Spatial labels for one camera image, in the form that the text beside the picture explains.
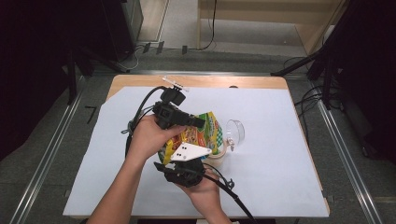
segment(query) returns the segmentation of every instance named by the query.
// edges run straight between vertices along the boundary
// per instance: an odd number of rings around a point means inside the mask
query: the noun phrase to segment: snack bag
[[[219,154],[219,148],[222,145],[222,130],[215,115],[213,112],[208,112],[197,117],[205,120],[203,128],[187,127],[183,133],[169,139],[160,149],[158,155],[164,165],[169,163],[171,156],[182,142],[207,147],[212,149],[213,155]]]

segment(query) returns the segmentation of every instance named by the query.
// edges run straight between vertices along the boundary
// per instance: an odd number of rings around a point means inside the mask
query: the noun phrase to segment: black device
[[[148,93],[148,95],[138,108],[134,119],[129,121],[128,123],[129,135],[126,141],[125,156],[127,155],[129,146],[131,145],[132,137],[134,135],[134,129],[137,127],[140,119],[143,118],[143,116],[147,114],[150,110],[152,110],[157,117],[157,124],[161,127],[161,129],[167,129],[169,127],[172,127],[173,125],[189,125],[197,128],[202,128],[204,126],[205,121],[203,119],[196,118],[195,116],[183,112],[176,107],[176,105],[180,105],[186,99],[186,96],[181,92],[180,87],[181,86],[178,84],[174,84],[173,88],[165,88],[164,86],[161,86],[154,88]],[[161,101],[156,102],[149,111],[142,113],[142,108],[146,103],[147,99],[152,93],[157,90],[163,90],[163,94],[160,97]],[[161,163],[154,162],[157,170],[164,173],[164,176],[168,182],[172,182],[180,186],[189,188],[199,184],[203,178],[209,179],[215,182],[221,189],[223,189],[231,197],[233,197],[235,202],[247,214],[251,223],[257,223],[253,215],[250,214],[250,212],[241,202],[239,197],[232,192],[233,181],[226,181],[225,178],[220,175],[220,177],[223,178],[224,183],[226,184],[225,185],[222,184],[219,180],[214,179],[209,175],[206,175],[205,167],[201,161],[201,158],[196,158],[190,161],[172,161],[171,163],[175,165],[173,168],[168,168]]]
[[[196,118],[194,115],[183,112],[176,107],[176,105],[180,105],[186,99],[186,96],[181,92],[181,88],[177,86],[174,86],[173,88],[157,87],[148,94],[137,110],[134,119],[128,123],[129,136],[126,142],[125,156],[127,155],[129,146],[131,145],[134,129],[136,128],[139,120],[143,117],[140,114],[144,103],[152,93],[159,89],[163,90],[163,94],[160,97],[161,101],[155,103],[155,105],[152,107],[152,111],[157,117],[157,124],[161,129],[165,130],[169,127],[172,127],[173,125],[187,125],[197,128],[202,128],[204,126],[205,121],[203,119]],[[165,171],[164,169],[159,168],[159,165],[162,164],[157,163],[155,165],[159,171]],[[191,161],[175,161],[175,169],[186,169],[201,174],[196,175],[185,172],[164,172],[167,181],[179,184],[184,187],[191,187],[199,184],[203,178],[202,175],[205,173],[204,165],[199,158]]]

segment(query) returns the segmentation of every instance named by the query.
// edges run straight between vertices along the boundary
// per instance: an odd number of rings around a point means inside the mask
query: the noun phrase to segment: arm
[[[211,170],[206,169],[206,175],[219,179]],[[196,186],[185,188],[179,186],[191,199],[192,204],[210,224],[232,223],[221,208],[219,187],[206,178]]]
[[[161,130],[154,116],[143,117],[134,131],[128,155],[119,173],[88,223],[128,223],[146,160],[157,153],[168,139],[183,130],[181,126]]]

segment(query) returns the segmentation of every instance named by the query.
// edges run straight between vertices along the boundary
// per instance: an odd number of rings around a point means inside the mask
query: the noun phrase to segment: wrist
[[[125,158],[125,162],[123,165],[130,167],[131,169],[143,169],[143,166],[146,163],[146,158],[137,153],[132,153],[130,151]]]
[[[146,155],[144,149],[132,146],[129,148],[125,160],[132,161],[133,163],[137,164],[144,164],[148,158],[149,156]]]
[[[206,221],[210,224],[229,224],[232,223],[231,220],[227,217],[227,215],[222,211],[219,210],[218,212],[213,212],[204,216]]]

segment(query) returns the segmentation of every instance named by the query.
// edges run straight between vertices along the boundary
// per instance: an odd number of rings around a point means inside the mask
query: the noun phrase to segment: white tabletop surface
[[[64,209],[70,217],[88,217],[112,183],[124,160],[125,130],[152,87],[125,87],[102,105],[92,139]],[[160,100],[162,91],[146,103]],[[304,140],[288,90],[191,88],[179,109],[213,111],[225,128],[228,119],[245,126],[245,141],[226,154],[219,170],[232,178],[235,192],[254,217],[327,217],[328,205]],[[201,217],[181,189],[146,163],[136,194],[135,217]],[[245,217],[224,191],[229,217]]]

